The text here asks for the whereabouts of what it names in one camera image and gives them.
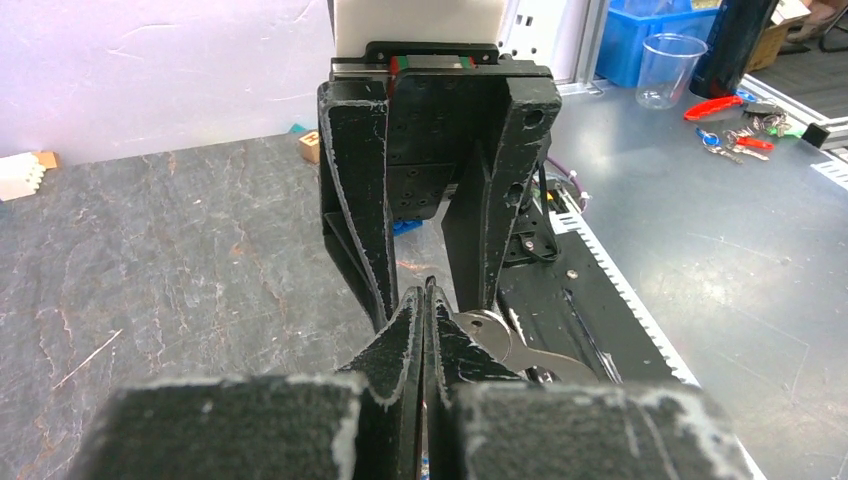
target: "clear plastic cup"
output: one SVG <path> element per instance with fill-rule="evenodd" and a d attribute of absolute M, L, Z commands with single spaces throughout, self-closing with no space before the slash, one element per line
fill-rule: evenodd
<path fill-rule="evenodd" d="M 692 78 L 698 58 L 707 44 L 677 33 L 658 33 L 646 38 L 636 101 L 645 108 L 663 110 L 677 104 Z"/>

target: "blue plastic bin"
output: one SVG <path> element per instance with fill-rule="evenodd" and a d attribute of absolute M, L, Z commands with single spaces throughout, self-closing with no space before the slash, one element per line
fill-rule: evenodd
<path fill-rule="evenodd" d="M 667 3 L 657 0 L 627 2 L 627 7 L 632 12 L 659 13 L 637 16 L 625 11 L 625 0 L 610 2 L 595 73 L 622 87 L 635 87 L 639 82 L 642 41 L 646 37 L 656 33 L 679 33 L 706 41 L 719 10 L 693 10 L 690 0 L 673 0 Z"/>

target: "red key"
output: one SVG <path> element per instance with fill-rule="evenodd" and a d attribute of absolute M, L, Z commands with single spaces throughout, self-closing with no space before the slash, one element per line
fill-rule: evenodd
<path fill-rule="evenodd" d="M 773 143 L 764 142 L 751 137 L 739 137 L 736 139 L 736 144 L 742 145 L 743 147 L 759 148 L 760 150 L 765 150 L 767 152 L 774 150 Z"/>

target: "white wall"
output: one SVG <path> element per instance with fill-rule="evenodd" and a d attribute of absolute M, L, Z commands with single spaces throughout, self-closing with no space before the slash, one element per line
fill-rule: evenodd
<path fill-rule="evenodd" d="M 326 0 L 0 0 L 0 157 L 66 164 L 316 123 Z"/>

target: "cable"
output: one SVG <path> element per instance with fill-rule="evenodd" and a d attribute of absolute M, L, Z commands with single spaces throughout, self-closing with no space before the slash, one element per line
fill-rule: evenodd
<path fill-rule="evenodd" d="M 539 163 L 539 203 L 541 203 L 542 207 L 542 222 L 545 225 L 545 228 L 548 230 L 548 234 L 553 239 L 553 249 L 554 254 L 550 257 L 544 257 L 534 252 L 536 246 L 532 243 L 532 239 L 529 236 L 519 234 L 518 238 L 521 241 L 521 248 L 524 250 L 524 253 L 527 256 L 532 257 L 540 262 L 544 263 L 553 263 L 557 261 L 559 258 L 559 243 L 556 241 L 556 233 L 554 233 L 554 227 L 551 225 L 551 216 L 548 213 L 548 181 L 545 179 L 545 162 Z"/>
<path fill-rule="evenodd" d="M 585 212 L 586 209 L 589 207 L 589 200 L 592 198 L 592 196 L 589 195 L 589 192 L 583 189 L 583 185 L 577 180 L 577 172 L 565 168 L 562 163 L 560 163 L 554 158 L 548 157 L 548 161 L 551 162 L 551 165 L 553 165 L 557 170 L 562 172 L 566 176 L 568 181 L 571 182 L 572 185 L 574 185 L 574 188 L 577 189 L 577 193 L 579 195 L 579 198 L 577 198 L 577 205 L 580 207 L 580 213 Z"/>

